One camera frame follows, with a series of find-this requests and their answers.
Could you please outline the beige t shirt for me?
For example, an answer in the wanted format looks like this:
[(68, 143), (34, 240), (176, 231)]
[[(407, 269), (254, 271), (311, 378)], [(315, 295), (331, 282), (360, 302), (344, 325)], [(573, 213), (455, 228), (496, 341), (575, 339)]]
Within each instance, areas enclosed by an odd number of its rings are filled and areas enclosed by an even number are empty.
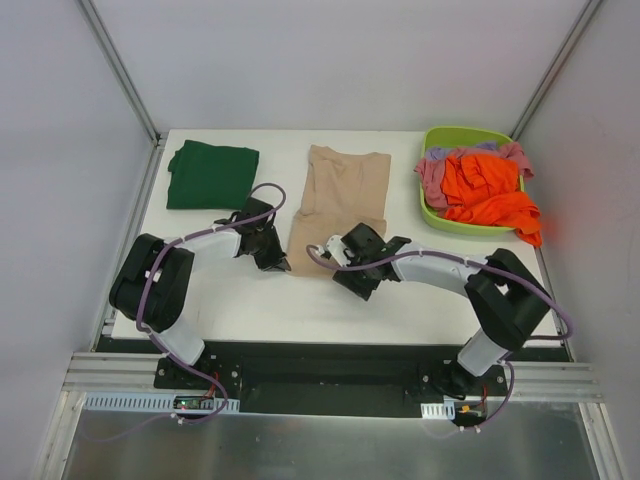
[(387, 230), (386, 197), (391, 156), (382, 153), (352, 155), (313, 145), (299, 210), (293, 217), (287, 260), (290, 274), (329, 277), (306, 253), (308, 245), (323, 245), (333, 235), (344, 235), (364, 223), (378, 235)]

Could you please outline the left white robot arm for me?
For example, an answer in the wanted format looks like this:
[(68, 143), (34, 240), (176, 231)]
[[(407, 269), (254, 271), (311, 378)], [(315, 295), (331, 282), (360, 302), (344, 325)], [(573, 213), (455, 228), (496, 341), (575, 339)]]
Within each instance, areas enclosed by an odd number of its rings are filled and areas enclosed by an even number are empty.
[(176, 375), (188, 388), (211, 377), (204, 340), (183, 316), (193, 273), (219, 261), (253, 258), (260, 271), (290, 269), (274, 225), (276, 208), (250, 197), (228, 219), (173, 241), (141, 234), (134, 241), (109, 293), (109, 304), (175, 357)]

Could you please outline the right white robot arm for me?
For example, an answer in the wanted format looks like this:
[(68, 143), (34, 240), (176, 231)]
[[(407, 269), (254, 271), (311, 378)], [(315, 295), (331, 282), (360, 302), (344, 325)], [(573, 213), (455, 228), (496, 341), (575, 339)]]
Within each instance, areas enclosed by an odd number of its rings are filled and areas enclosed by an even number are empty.
[(486, 371), (519, 350), (550, 310), (546, 291), (507, 249), (463, 257), (407, 237), (386, 241), (360, 223), (343, 236), (331, 236), (322, 256), (340, 266), (333, 280), (364, 300), (383, 281), (422, 283), (468, 299), (479, 329), (450, 369), (451, 385), (461, 394), (481, 388)]

